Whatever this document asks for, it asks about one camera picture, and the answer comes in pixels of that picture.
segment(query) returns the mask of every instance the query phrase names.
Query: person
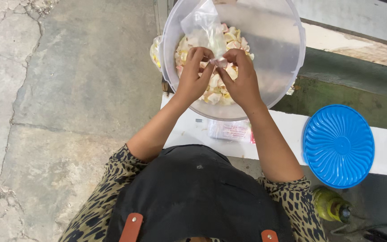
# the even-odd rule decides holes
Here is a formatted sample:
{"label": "person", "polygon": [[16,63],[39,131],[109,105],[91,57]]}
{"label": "person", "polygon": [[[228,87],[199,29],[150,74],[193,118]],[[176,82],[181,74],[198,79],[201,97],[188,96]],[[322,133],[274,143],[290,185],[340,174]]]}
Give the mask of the person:
{"label": "person", "polygon": [[215,67],[200,69],[200,62],[211,58],[207,48],[189,50],[174,96],[110,157],[60,242],[327,241],[310,181],[262,102],[243,50],[224,55],[238,66],[237,80],[217,71],[252,124],[265,177],[253,179],[207,146],[163,149],[180,115],[206,90]]}

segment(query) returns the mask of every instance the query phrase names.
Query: black apron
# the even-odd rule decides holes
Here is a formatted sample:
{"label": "black apron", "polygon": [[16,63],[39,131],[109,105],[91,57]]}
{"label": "black apron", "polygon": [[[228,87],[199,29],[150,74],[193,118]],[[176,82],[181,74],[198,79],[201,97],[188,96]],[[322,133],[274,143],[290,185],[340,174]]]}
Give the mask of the black apron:
{"label": "black apron", "polygon": [[260,242],[271,229],[279,242],[294,241],[283,207],[227,157],[203,145],[164,149],[124,187],[110,218],[106,242],[118,242],[126,218],[144,220],[137,242],[208,237]]}

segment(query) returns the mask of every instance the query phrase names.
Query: hand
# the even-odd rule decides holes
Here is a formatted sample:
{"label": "hand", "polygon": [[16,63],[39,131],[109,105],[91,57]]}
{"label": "hand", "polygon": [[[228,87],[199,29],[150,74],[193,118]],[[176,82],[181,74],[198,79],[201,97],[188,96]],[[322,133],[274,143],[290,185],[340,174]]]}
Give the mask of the hand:
{"label": "hand", "polygon": [[232,99],[246,112],[247,108],[264,104],[259,94],[258,78],[253,68],[252,60],[244,50],[230,49],[223,57],[233,65],[238,66],[238,77],[231,79],[225,69],[217,68]]}
{"label": "hand", "polygon": [[190,106],[204,94],[215,66],[208,63],[202,71],[200,62],[208,62],[212,58],[214,58],[213,52],[207,48],[193,47],[189,50],[175,97]]}

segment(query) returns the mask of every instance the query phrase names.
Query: blue plastic lid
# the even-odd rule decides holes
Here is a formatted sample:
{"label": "blue plastic lid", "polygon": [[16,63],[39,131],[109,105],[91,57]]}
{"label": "blue plastic lid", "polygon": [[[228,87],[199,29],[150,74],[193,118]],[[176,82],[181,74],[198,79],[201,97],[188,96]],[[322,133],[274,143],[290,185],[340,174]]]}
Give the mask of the blue plastic lid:
{"label": "blue plastic lid", "polygon": [[355,109],[329,105],[308,121],[303,137],[304,160],[323,183],[349,188],[360,183],[374,159],[374,138]]}

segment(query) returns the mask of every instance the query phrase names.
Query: leopard print shirt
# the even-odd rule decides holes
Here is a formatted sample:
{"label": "leopard print shirt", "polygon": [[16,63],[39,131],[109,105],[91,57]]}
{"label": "leopard print shirt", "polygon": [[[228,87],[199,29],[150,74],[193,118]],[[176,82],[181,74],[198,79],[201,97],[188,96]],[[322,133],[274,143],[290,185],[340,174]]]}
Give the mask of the leopard print shirt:
{"label": "leopard print shirt", "polygon": [[[138,160],[129,152],[126,144],[114,153],[105,164],[102,180],[62,233],[59,242],[102,242],[119,192],[146,166],[147,163]],[[287,183],[273,183],[260,177],[256,181],[267,190],[274,201],[284,207],[296,242],[328,240],[313,206],[309,180],[304,177]]]}

